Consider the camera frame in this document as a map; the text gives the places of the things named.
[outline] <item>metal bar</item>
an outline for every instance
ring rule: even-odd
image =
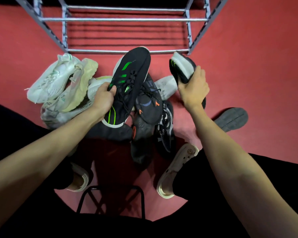
[[[68,7],[64,0],[58,0],[62,7]]]
[[[187,6],[186,6],[186,8],[185,8],[185,11],[186,11],[186,10],[189,10],[189,9],[191,8],[191,5],[192,5],[193,1],[194,1],[194,0],[188,0]]]
[[[34,11],[36,12],[36,14],[40,17],[43,17],[43,13],[42,13],[42,0],[33,0],[33,8]]]
[[[158,11],[158,12],[184,12],[185,9],[169,9],[169,8],[135,8],[135,7],[93,7],[93,6],[74,6],[69,5],[68,8],[73,9],[95,9],[95,10],[116,10],[116,11]]]
[[[190,10],[186,10],[185,15],[187,19],[190,19]],[[188,27],[188,39],[189,39],[189,48],[192,45],[192,33],[191,33],[191,23],[187,22],[187,27]]]
[[[209,21],[206,22],[203,25],[202,29],[199,31],[198,35],[196,36],[195,40],[193,41],[192,46],[189,47],[188,55],[190,55],[192,53],[193,49],[199,43],[200,39],[205,34],[205,32],[207,31],[207,29],[210,27],[210,25],[212,24],[212,22],[214,21],[214,19],[217,17],[217,15],[219,14],[219,12],[222,10],[222,8],[225,6],[225,4],[226,4],[227,1],[228,0],[220,0],[219,1],[219,3],[217,4],[216,8],[211,13]]]
[[[210,7],[210,0],[204,0],[204,9],[206,9],[205,17],[210,18],[211,15],[211,7]]]
[[[115,50],[90,50],[90,49],[68,49],[69,52],[76,52],[76,53],[112,53],[112,54],[125,54],[129,51],[115,51]],[[161,50],[161,51],[150,51],[150,53],[174,53],[174,52],[188,52],[189,49],[174,49],[174,50]]]
[[[62,6],[62,18],[67,18],[67,7]],[[62,22],[62,41],[64,47],[68,48],[67,46],[67,22],[63,21]]]
[[[44,17],[42,21],[208,21],[207,18],[83,18]]]
[[[68,53],[63,43],[56,37],[52,30],[46,25],[45,22],[40,20],[40,17],[36,14],[33,7],[28,3],[27,0],[16,0],[24,10],[39,24],[40,27],[49,35],[49,37],[62,49],[63,52]]]

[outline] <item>shoe rack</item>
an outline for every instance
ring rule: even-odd
[[[72,49],[68,47],[67,43],[67,23],[71,21],[119,21],[119,22],[143,22],[143,21],[176,21],[186,22],[188,30],[188,48],[187,49],[174,49],[174,50],[153,50],[152,54],[159,53],[173,53],[175,51],[186,53],[190,55],[207,29],[210,27],[214,19],[222,10],[227,0],[220,0],[214,10],[211,11],[210,0],[204,0],[205,17],[204,18],[190,18],[190,8],[194,0],[189,0],[186,7],[183,9],[168,9],[168,8],[129,8],[129,7],[95,7],[95,6],[74,6],[67,5],[64,0],[58,0],[62,7],[62,17],[44,17],[42,12],[42,0],[33,0],[33,5],[29,4],[27,0],[16,0],[24,10],[36,21],[36,23],[43,28],[43,30],[49,35],[49,37],[63,50],[65,53],[112,53],[112,54],[124,54],[126,51],[118,50],[96,50],[96,49]],[[141,11],[141,12],[170,12],[174,14],[182,13],[182,18],[82,18],[72,17],[71,10],[74,9],[88,9],[88,10],[110,10],[110,11]],[[59,40],[52,30],[47,25],[47,22],[62,22],[62,41]],[[204,22],[203,27],[199,31],[198,35],[193,39],[191,34],[191,22]]]

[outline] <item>white slipper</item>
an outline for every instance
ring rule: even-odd
[[[83,185],[79,188],[79,189],[76,189],[76,190],[70,190],[70,189],[67,189],[69,191],[73,191],[73,192],[80,192],[80,191],[83,191],[84,189],[86,189],[87,185],[88,185],[88,182],[89,182],[89,174],[88,172],[83,169],[82,167],[80,167],[79,165],[71,162],[71,165],[72,165],[72,169],[75,173],[77,173],[78,175],[82,176],[83,177],[83,180],[84,180],[84,183]]]
[[[175,158],[172,160],[171,164],[169,165],[169,167],[166,169],[166,171],[163,173],[163,175],[160,177],[158,181],[157,192],[162,198],[170,199],[174,197],[174,195],[167,195],[162,191],[162,182],[165,180],[165,178],[171,172],[179,172],[179,170],[186,162],[188,162],[194,156],[197,156],[198,152],[199,152],[199,149],[193,144],[189,144],[189,143],[184,144],[179,149],[179,151],[175,155]]]

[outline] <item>slipper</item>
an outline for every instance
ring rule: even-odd
[[[179,172],[179,170],[186,162],[188,162],[194,156],[198,155],[198,152],[199,152],[199,149],[193,144],[189,144],[189,143],[184,144],[179,149],[179,151],[175,155],[175,158],[173,159],[169,167],[166,169],[166,171],[163,173],[163,175],[160,177],[158,181],[157,192],[162,198],[170,199],[174,197],[174,195],[167,195],[162,191],[162,182],[165,180],[165,178],[171,172]]]
[[[243,127],[248,121],[248,114],[243,108],[229,108],[223,112],[214,123],[224,132]]]
[[[71,165],[72,165],[72,170],[83,177],[83,180],[84,180],[84,183],[83,185],[79,188],[79,189],[76,189],[76,190],[70,190],[70,189],[67,189],[69,191],[73,191],[73,192],[80,192],[80,191],[83,191],[84,189],[86,189],[86,187],[88,186],[88,182],[89,182],[89,174],[88,172],[83,169],[82,167],[80,167],[79,165],[71,162]]]

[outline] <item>white sneaker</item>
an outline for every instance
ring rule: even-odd
[[[89,58],[82,60],[80,69],[74,72],[73,77],[70,78],[71,84],[66,88],[64,106],[60,110],[63,113],[75,109],[85,98],[88,90],[89,80],[94,76],[98,68],[98,63]]]
[[[89,108],[92,103],[92,100],[84,99],[75,109],[67,113],[61,113],[57,110],[59,106],[57,101],[46,102],[41,107],[41,120],[49,129],[54,130]]]
[[[110,83],[112,80],[112,76],[102,76],[98,78],[92,78],[90,80],[90,85],[88,86],[87,96],[89,100],[94,100],[96,91],[98,88],[104,83]]]
[[[160,89],[162,100],[167,100],[178,90],[177,82],[172,75],[161,78],[155,81],[154,84],[157,86],[157,89]]]
[[[66,82],[77,68],[80,60],[71,54],[65,53],[57,56],[58,61],[48,67],[48,69],[36,80],[28,89],[28,100],[34,103],[44,103],[56,99],[63,91]]]

